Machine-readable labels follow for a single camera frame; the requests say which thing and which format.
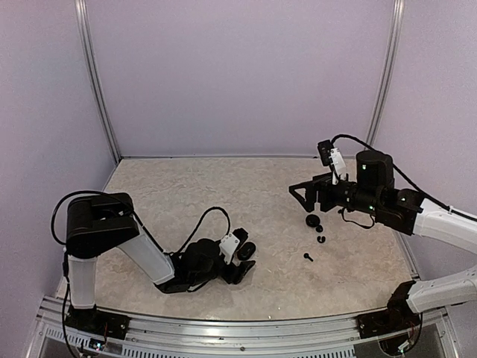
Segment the black earbud charging case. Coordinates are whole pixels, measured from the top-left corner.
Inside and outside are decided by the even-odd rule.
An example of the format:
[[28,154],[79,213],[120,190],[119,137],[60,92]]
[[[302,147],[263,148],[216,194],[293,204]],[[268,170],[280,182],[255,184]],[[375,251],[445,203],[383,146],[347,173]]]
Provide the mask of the black earbud charging case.
[[314,228],[318,233],[323,231],[323,226],[321,225],[319,216],[316,216],[315,214],[309,214],[307,215],[305,222],[308,227]]

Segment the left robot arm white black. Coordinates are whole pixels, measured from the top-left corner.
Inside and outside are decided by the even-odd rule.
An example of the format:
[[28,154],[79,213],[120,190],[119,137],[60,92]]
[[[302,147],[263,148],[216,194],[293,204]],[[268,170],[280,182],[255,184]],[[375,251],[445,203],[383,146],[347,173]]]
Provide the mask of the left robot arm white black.
[[63,276],[74,317],[90,332],[104,325],[104,314],[95,308],[96,266],[98,258],[112,249],[122,251],[168,295],[196,292],[217,278],[238,285],[256,264],[237,257],[248,243],[242,227],[228,228],[218,240],[188,237],[177,251],[167,252],[146,228],[126,192],[71,192],[54,211],[64,203],[68,204],[66,238],[53,238],[64,247]]

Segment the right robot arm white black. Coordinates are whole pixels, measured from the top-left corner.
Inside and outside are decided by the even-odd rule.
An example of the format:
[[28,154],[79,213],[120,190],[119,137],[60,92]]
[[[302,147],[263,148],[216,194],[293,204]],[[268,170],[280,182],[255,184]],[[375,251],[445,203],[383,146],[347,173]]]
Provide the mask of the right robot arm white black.
[[[356,155],[356,180],[351,181],[337,148],[328,146],[319,152],[324,156],[322,164],[330,171],[288,188],[306,212],[316,206],[324,213],[336,207],[343,213],[357,211],[405,235],[426,236],[476,252],[476,217],[436,204],[417,189],[396,189],[396,168],[390,155],[360,151]],[[386,330],[396,331],[411,313],[475,300],[475,267],[434,280],[411,280],[396,288],[381,323]]]

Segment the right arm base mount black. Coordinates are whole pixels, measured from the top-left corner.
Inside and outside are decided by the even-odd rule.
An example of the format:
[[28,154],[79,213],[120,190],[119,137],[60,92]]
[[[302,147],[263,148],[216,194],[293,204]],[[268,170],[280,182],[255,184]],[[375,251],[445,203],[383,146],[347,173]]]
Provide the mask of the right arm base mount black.
[[420,323],[420,314],[401,313],[399,310],[379,310],[356,317],[361,339],[407,330],[412,326],[418,326]]

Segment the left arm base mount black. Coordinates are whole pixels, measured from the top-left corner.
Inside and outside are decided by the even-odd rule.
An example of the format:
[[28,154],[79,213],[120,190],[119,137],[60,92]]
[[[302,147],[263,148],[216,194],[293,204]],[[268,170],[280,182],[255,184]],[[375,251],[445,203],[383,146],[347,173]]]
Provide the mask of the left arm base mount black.
[[66,316],[66,326],[104,338],[124,340],[130,317],[101,310],[73,310]]

